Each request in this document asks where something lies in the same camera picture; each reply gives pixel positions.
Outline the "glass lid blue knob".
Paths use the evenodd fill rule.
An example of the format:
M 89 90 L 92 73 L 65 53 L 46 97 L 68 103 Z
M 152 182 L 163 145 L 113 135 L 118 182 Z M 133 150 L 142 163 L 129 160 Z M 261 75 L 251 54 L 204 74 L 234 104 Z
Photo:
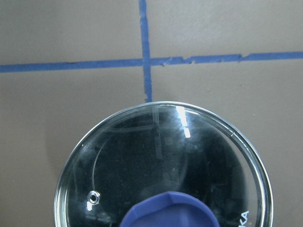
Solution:
M 71 152 L 57 227 L 270 227 L 273 195 L 251 142 L 220 116 L 179 102 L 120 111 Z

